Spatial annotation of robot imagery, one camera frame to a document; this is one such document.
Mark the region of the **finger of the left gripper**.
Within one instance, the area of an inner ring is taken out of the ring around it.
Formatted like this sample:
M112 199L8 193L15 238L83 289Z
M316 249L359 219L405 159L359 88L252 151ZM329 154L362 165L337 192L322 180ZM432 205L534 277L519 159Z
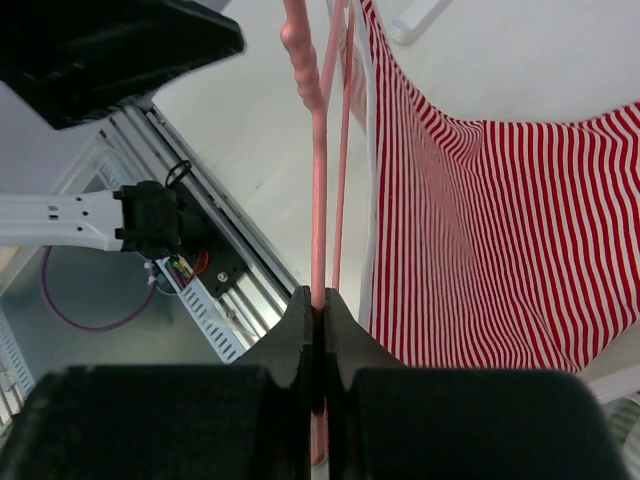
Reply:
M105 118L244 48L236 21L195 1L1 4L1 80L56 130Z

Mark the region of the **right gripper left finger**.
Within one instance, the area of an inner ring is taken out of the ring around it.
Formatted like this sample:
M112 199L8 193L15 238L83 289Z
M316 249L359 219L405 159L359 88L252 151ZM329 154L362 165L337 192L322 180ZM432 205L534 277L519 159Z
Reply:
M5 479L307 479L310 292L229 365L71 367L38 382Z

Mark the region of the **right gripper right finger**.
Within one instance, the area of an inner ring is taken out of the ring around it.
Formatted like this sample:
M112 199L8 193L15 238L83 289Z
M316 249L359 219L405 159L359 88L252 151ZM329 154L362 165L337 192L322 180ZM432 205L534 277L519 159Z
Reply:
M333 479L624 479L594 396L554 370L408 367L326 293Z

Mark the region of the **red striped tank top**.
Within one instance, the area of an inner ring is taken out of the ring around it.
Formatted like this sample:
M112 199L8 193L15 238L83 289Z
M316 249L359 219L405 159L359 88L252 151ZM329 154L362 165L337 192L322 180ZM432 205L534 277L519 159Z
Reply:
M458 120L355 5L374 168L370 335L414 367L581 371L639 319L639 106Z

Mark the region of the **pink wire hanger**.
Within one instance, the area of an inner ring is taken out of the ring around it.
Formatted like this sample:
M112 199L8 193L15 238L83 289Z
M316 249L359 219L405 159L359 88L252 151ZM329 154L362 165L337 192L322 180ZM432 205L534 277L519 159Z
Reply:
M320 339L324 333L323 320L326 302L328 107L336 66L342 65L343 104L332 267L332 287L339 289L354 66L355 7L350 1L337 1L334 3L322 67L318 66L316 50L312 42L306 3L304 1L286 1L284 8L286 22L281 29L281 41L289 54L294 69L294 79L297 83L298 94L312 117L313 178L310 291L314 337Z

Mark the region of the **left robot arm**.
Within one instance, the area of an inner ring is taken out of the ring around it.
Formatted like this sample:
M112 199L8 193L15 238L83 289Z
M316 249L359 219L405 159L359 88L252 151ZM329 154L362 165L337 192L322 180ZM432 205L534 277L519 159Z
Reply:
M55 130L102 120L172 80L240 54L238 23L200 1L5 1L1 79ZM79 195L1 198L5 246L73 246L148 259L206 250L210 223L145 180Z

